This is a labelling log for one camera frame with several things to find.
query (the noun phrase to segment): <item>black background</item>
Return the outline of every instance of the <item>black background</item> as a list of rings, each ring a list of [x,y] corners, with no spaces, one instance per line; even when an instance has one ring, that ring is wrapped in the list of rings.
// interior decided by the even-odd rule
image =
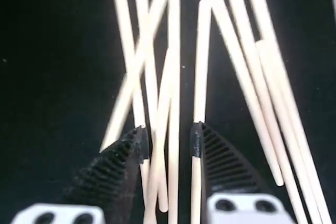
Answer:
[[[336,33],[331,0],[267,0],[332,219],[336,220]],[[181,0],[179,221],[190,217],[189,130],[199,0]],[[125,72],[113,0],[1,0],[0,223],[35,202],[53,201],[97,154]],[[134,33],[137,31],[134,0]],[[155,40],[158,75],[166,16]],[[258,168],[289,211],[262,153],[215,22],[206,121]],[[129,116],[125,130],[133,128]],[[140,223],[141,208],[134,223]]]

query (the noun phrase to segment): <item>wooden stick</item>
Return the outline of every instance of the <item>wooden stick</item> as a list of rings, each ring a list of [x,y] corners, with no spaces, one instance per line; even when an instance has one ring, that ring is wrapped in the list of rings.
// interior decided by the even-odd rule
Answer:
[[[282,141],[280,129],[273,111],[270,95],[263,76],[258,51],[255,45],[255,40],[246,11],[244,0],[229,0],[235,23],[238,28],[238,33],[242,43],[242,48],[245,53],[245,58],[250,70],[254,86],[256,88],[261,109],[264,114],[268,131],[271,136],[273,146],[278,157],[278,162],[282,171],[289,198],[291,200],[294,212],[299,223],[308,223],[303,205],[300,199],[298,188],[294,179],[293,172],[290,167],[289,159]]]
[[[194,123],[205,121],[206,85],[208,73],[209,40],[211,26],[211,5],[201,0],[198,5]],[[191,175],[191,224],[201,223],[201,159],[192,157]]]
[[[282,128],[282,132],[285,136],[285,140],[287,143],[288,151],[293,161],[293,165],[295,171],[297,173],[299,183],[301,185],[301,189],[303,192],[303,196],[306,200],[307,208],[313,223],[322,223],[319,215],[319,211],[316,205],[316,201],[314,198],[314,194],[312,192],[311,184],[309,183],[309,177],[305,169],[305,164],[303,163],[302,156],[300,153],[299,146],[295,139],[295,134],[290,125],[290,119],[288,115],[288,111],[282,99],[279,88],[277,87],[277,79],[276,74],[272,67],[270,66],[270,53],[267,50],[266,41],[259,41],[256,43],[259,57],[262,64],[262,70],[264,71],[264,75],[267,80],[268,88],[270,90],[273,103],[275,105],[275,110],[278,115],[278,119]]]
[[[272,65],[270,65],[270,67],[272,67],[272,70],[277,73],[277,82],[281,89],[283,99],[285,100],[285,106],[289,113],[289,118],[291,120],[296,140],[298,141],[298,145],[309,176],[309,180],[312,184],[313,193],[317,201],[322,222],[324,224],[332,223],[326,200],[324,199],[319,177],[315,168],[315,164],[309,149],[307,137],[302,126],[299,110],[295,103],[295,98],[290,86],[285,64],[283,63],[284,61],[281,56],[266,0],[251,0],[251,3],[257,19],[257,24],[261,33],[261,37],[267,42],[269,46],[269,57],[272,57]]]
[[[171,73],[174,68],[174,61],[174,56],[168,48],[164,61],[162,80],[160,85],[159,106],[158,113],[156,115],[156,141],[153,144],[152,163],[148,181],[148,187],[150,190],[148,190],[147,195],[147,206],[145,208],[143,218],[144,224],[152,224],[156,222],[156,196],[162,174],[160,170],[164,164],[164,143],[166,139],[168,114],[173,90],[173,79],[171,78]]]
[[[170,107],[168,139],[168,224],[177,224],[179,203],[179,150],[180,150],[180,0],[169,0],[168,47],[174,57],[173,93]]]
[[[266,160],[272,171],[274,180],[278,186],[284,184],[277,156],[270,139],[268,129],[262,114],[257,94],[254,90],[252,79],[245,64],[245,59],[241,51],[233,24],[230,20],[224,0],[210,0],[212,10],[217,20],[219,30],[222,33],[224,43],[229,52],[231,62],[237,74],[237,78],[244,93],[245,100],[251,113],[254,125],[260,138]]]
[[[120,136],[121,130],[125,123],[127,112],[130,106],[131,96],[135,80],[140,78],[143,70],[143,65],[146,60],[147,54],[144,50],[153,40],[156,30],[159,26],[163,11],[167,0],[153,0],[146,19],[148,29],[144,30],[140,35],[139,43],[136,49],[134,62],[132,64],[132,71],[127,72],[121,84],[117,100],[114,104],[111,119],[107,126],[100,151],[104,150],[113,144]]]
[[[145,19],[149,11],[148,0],[135,0],[135,4],[139,21],[139,30],[141,33],[142,30],[147,29]],[[146,84],[146,93],[148,101],[149,121],[151,126],[151,136],[152,141],[155,142],[155,124],[156,124],[155,116],[158,107],[158,95],[157,95],[158,85],[157,85],[156,68],[155,68],[154,48],[152,43],[148,46],[146,54],[148,54],[148,57],[145,63],[145,84]],[[162,212],[168,211],[168,195],[167,195],[165,164],[162,167],[162,179],[160,180],[159,185],[159,209]]]
[[[121,45],[125,60],[126,72],[129,72],[132,67],[132,61],[134,58],[134,40],[133,31],[130,18],[130,11],[128,6],[128,0],[114,0],[115,10],[117,12],[118,25],[121,37]],[[135,127],[145,127],[145,111],[143,106],[142,91],[140,80],[135,83],[133,94],[133,116]],[[149,162],[144,162],[140,165],[141,179],[142,179],[142,191],[143,200],[145,202],[145,195],[147,194],[147,180],[149,170]]]

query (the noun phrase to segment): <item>chopstick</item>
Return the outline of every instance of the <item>chopstick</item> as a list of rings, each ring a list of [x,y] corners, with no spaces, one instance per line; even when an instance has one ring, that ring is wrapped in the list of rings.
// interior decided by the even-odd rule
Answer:
[[[295,103],[295,98],[290,86],[286,68],[283,63],[284,61],[277,43],[277,38],[274,32],[266,0],[251,0],[251,4],[261,33],[261,37],[263,40],[265,40],[269,47],[269,57],[272,57],[272,61],[269,67],[272,67],[272,70],[276,73],[276,80],[284,100],[283,105],[285,107],[283,108],[286,108],[287,113],[289,114],[291,126],[293,128],[296,141],[298,142],[299,150],[303,158],[303,163],[306,168],[309,181],[311,183],[322,222],[332,223],[315,164],[309,149],[307,137],[300,119],[299,111]]]
[[[211,5],[209,0],[201,0],[198,5],[194,123],[205,122],[206,86],[211,26]],[[201,221],[201,158],[192,157],[191,182],[191,224]]]
[[[272,143],[275,147],[282,176],[284,178],[295,215],[299,223],[308,223],[285,146],[282,141],[276,116],[273,111],[244,0],[229,0],[229,2],[232,8],[235,23],[237,25],[242,48],[245,53],[246,62],[259,97],[261,109],[264,114]]]
[[[248,104],[252,120],[259,135],[266,160],[270,166],[276,184],[281,186],[284,184],[284,181],[282,179],[278,159],[264,120],[264,115],[260,108],[257,94],[245,64],[245,59],[235,34],[233,24],[230,20],[227,7],[224,0],[210,0],[210,2],[212,4],[212,10],[215,19],[217,20],[219,30],[229,52],[231,62],[236,71],[240,87]]]
[[[174,57],[173,90],[169,118],[168,139],[168,224],[177,224],[179,203],[179,152],[180,152],[180,0],[169,0],[168,47]]]
[[[148,0],[135,0],[136,4],[136,11],[138,16],[139,22],[139,34],[142,30],[147,29],[146,26],[146,16],[148,15],[149,11],[149,4]],[[145,86],[146,86],[146,93],[147,93],[147,101],[148,101],[148,111],[149,111],[149,121],[151,126],[151,136],[152,142],[155,142],[155,124],[156,124],[156,111],[158,107],[158,85],[157,85],[157,77],[156,77],[156,68],[155,68],[155,56],[154,56],[154,48],[153,43],[148,45],[146,54],[148,57],[145,63]],[[147,187],[148,180],[142,179],[142,185]],[[147,191],[143,190],[144,200],[145,196],[147,195]],[[168,195],[167,195],[167,181],[166,181],[166,170],[165,164],[162,166],[162,179],[160,180],[159,184],[159,209],[162,212],[168,211]]]

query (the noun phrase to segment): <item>mounting hole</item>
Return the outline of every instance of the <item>mounting hole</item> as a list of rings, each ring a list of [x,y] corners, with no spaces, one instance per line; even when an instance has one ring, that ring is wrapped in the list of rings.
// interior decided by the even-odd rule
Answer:
[[[81,214],[73,222],[73,224],[92,224],[93,217],[91,214]]]
[[[34,224],[51,224],[55,218],[52,212],[46,212],[36,218]]]
[[[256,208],[262,212],[276,212],[276,207],[269,201],[259,200],[256,202]]]
[[[218,210],[222,210],[226,212],[231,212],[231,211],[236,210],[235,204],[233,204],[230,200],[227,200],[227,199],[220,199],[219,201],[217,201],[216,208]]]

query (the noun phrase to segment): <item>wooden dowel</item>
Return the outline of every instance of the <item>wooden dowel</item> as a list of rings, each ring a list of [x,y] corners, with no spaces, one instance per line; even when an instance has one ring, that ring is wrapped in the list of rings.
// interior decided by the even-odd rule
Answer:
[[[299,146],[295,138],[295,134],[292,130],[292,126],[290,124],[290,118],[288,115],[288,111],[284,104],[284,100],[282,98],[280,90],[277,87],[276,74],[274,74],[274,71],[272,67],[270,66],[271,57],[270,57],[270,51],[267,50],[267,46],[268,46],[267,42],[261,40],[257,42],[256,45],[259,51],[259,57],[260,57],[260,61],[262,64],[262,70],[266,77],[268,88],[272,96],[273,104],[275,106],[275,110],[278,115],[278,119],[281,125],[283,135],[285,136],[289,154],[291,156],[296,174],[299,179],[299,183],[301,185],[303,196],[306,200],[310,218],[313,224],[322,223],[320,215],[319,215],[319,211],[317,208],[317,204],[314,198],[314,194],[312,191],[312,185],[310,184],[309,177],[305,169],[305,164],[303,162],[300,149],[299,149]]]
[[[166,6],[166,1],[167,0],[152,1],[149,15],[146,19],[148,29],[144,30],[140,35],[138,46],[135,51],[134,62],[132,64],[133,67],[131,68],[132,71],[127,72],[123,79],[100,151],[113,144],[120,136],[130,107],[135,81],[140,78],[140,74],[142,73],[144,62],[147,57],[147,54],[144,53],[144,49],[152,42],[153,37],[155,37]]]
[[[332,223],[316,167],[309,149],[307,137],[302,126],[299,110],[295,103],[295,98],[290,86],[285,64],[283,63],[284,61],[281,56],[266,0],[251,0],[251,4],[257,19],[261,37],[267,42],[267,45],[269,46],[269,57],[272,58],[271,67],[273,71],[277,73],[277,82],[281,89],[283,99],[285,100],[285,106],[289,113],[289,118],[291,120],[296,140],[298,141],[303,162],[312,184],[313,193],[320,211],[322,222],[324,224]]]
[[[264,79],[263,70],[258,57],[258,51],[246,11],[244,0],[229,0],[232,8],[235,23],[237,25],[240,41],[245,53],[246,62],[250,70],[257,95],[259,97],[261,109],[264,114],[273,146],[278,157],[282,176],[286,184],[289,198],[291,200],[293,210],[299,223],[308,223],[307,217],[303,209],[298,188],[294,179],[293,172],[290,167],[289,159],[282,141],[280,129],[273,111],[270,95]]]
[[[145,19],[148,15],[149,4],[148,0],[135,0],[136,11],[138,16],[139,23],[139,34],[142,30],[147,29]],[[152,141],[155,141],[155,116],[158,107],[158,85],[157,85],[157,77],[156,77],[156,67],[155,67],[155,56],[154,56],[154,48],[153,42],[148,45],[146,54],[148,54],[146,63],[145,63],[145,86],[146,86],[146,94],[147,94],[147,104],[149,111],[149,121],[151,126],[151,136]],[[165,175],[165,164],[162,167],[162,179],[159,184],[159,209],[162,212],[168,211],[168,195],[167,195],[167,181]]]
[[[179,150],[180,150],[180,0],[169,0],[168,5],[168,47],[174,57],[172,100],[168,139],[168,224],[177,224],[179,203]]]
[[[164,164],[164,143],[166,139],[168,114],[173,90],[173,79],[171,78],[171,72],[174,68],[174,60],[174,56],[170,53],[168,48],[164,61],[162,80],[160,85],[158,113],[156,114],[156,141],[153,144],[152,161],[148,181],[148,187],[150,190],[148,190],[147,195],[147,206],[145,208],[143,218],[144,224],[152,224],[156,222],[156,196],[158,192],[157,190],[159,181],[162,175],[162,165]]]
[[[198,5],[194,122],[205,121],[206,86],[208,73],[209,40],[211,26],[211,5],[209,0],[201,0]],[[201,159],[192,157],[191,179],[191,224],[201,222]]]
[[[231,62],[236,71],[240,87],[243,91],[245,100],[250,110],[252,120],[259,135],[260,143],[263,147],[266,160],[270,166],[276,184],[281,186],[284,184],[284,181],[282,179],[277,156],[268,133],[266,122],[260,108],[252,79],[245,64],[245,59],[241,51],[238,38],[230,20],[227,7],[224,3],[224,0],[210,0],[210,2],[215,19],[219,26],[219,30],[229,52]]]

